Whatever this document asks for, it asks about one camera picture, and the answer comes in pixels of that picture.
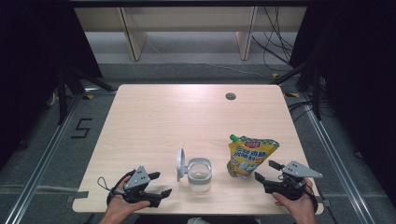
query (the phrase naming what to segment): open jar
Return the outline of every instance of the open jar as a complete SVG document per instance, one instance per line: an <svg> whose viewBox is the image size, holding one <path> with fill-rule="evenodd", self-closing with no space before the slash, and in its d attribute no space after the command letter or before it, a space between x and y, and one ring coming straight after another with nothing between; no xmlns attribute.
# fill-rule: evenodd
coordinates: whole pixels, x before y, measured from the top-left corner
<svg viewBox="0 0 396 224"><path fill-rule="evenodd" d="M189 188L198 193L206 192L210 189L212 180L212 166L210 160L206 158L194 158L185 165L183 148L177 152L177 182L187 174Z"/></svg>

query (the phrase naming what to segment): green cap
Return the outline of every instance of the green cap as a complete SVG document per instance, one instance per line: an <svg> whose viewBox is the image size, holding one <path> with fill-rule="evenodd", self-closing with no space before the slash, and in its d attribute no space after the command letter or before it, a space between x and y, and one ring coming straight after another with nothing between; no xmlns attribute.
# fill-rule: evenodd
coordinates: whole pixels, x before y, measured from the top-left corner
<svg viewBox="0 0 396 224"><path fill-rule="evenodd" d="M230 135L230 139L233 140L233 142L239 141L239 138L233 134Z"/></svg>

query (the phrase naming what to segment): black tape mark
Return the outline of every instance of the black tape mark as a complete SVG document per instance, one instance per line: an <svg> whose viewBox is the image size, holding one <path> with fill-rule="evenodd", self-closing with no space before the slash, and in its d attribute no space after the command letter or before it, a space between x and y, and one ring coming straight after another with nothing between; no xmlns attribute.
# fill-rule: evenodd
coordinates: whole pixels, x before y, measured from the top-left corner
<svg viewBox="0 0 396 224"><path fill-rule="evenodd" d="M85 130L85 133L84 133L83 136L72 136L72 138L86 138L87 137L88 132L90 131L90 128L80 128L79 127L79 125L81 124L81 122L83 120L92 120L92 119L80 119L79 122L78 122L78 125L76 127L76 131L84 131Z"/></svg>

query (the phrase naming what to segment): metal track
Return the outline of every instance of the metal track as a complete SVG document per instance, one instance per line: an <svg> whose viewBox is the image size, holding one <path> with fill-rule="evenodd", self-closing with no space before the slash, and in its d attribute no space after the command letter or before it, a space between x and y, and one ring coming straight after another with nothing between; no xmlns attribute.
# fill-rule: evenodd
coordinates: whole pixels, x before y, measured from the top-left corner
<svg viewBox="0 0 396 224"><path fill-rule="evenodd" d="M75 108L78 105L78 102L81 99L80 94L75 94L73 97L72 101L70 102L69 105L69 112L67 113L66 118L64 119L64 122L60 125L55 130L54 135L49 141L49 144L47 145L46 150L44 151L43 155L41 156L40 161L38 162L37 166L35 167L35 170L33 171L32 175L30 176L28 182L23 188L23 191L19 197L19 199L15 202L15 204L12 206L11 210L9 211L8 217L6 219L6 223L20 223L21 219L26 212L26 209L32 201L33 196L35 195L35 191L37 189L38 184L40 183L44 173L47 170L47 167L50 164L50 161L52 160L53 155L55 154L56 148L59 145L59 142L61 141L64 131L66 130L70 119L73 115L73 112L75 111Z"/></svg>
<svg viewBox="0 0 396 224"><path fill-rule="evenodd" d="M302 97L302 100L309 100L306 93L302 92L300 93L300 95ZM369 211L366 201L364 201L364 198L361 196L357 186L349 175L347 168L345 167L343 161L338 155L337 150L332 144L332 140L327 134L322 122L320 120L317 120L309 105L305 106L305 110L307 111L306 113L308 114L308 117L311 120L330 161L332 162L332 166L334 167L335 172L340 178L341 184L344 187L346 195L349 198L353 208L355 209L359 220L361 221L361 223L375 223L375 220Z"/></svg>

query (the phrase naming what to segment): table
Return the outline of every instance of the table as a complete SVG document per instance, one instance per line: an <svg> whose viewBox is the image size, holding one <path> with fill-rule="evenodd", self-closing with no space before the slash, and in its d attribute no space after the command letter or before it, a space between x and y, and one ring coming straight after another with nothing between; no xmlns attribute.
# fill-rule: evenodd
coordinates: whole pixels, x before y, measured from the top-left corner
<svg viewBox="0 0 396 224"><path fill-rule="evenodd" d="M235 94L234 100L226 98ZM127 172L144 165L148 173L161 172L147 192L173 189L158 208L139 214L265 215L285 214L274 205L251 175L230 177L230 134L276 140L280 147L270 160L291 160L307 165L281 89L275 85L122 85L107 115L87 171L75 199L76 212L105 212L108 191L97 184L103 176L110 188ZM185 176L177 182L177 151L184 148L186 162L208 158L213 166L212 185L204 194L192 193ZM280 172L265 161L256 170L269 180ZM320 205L318 213L323 211Z"/></svg>

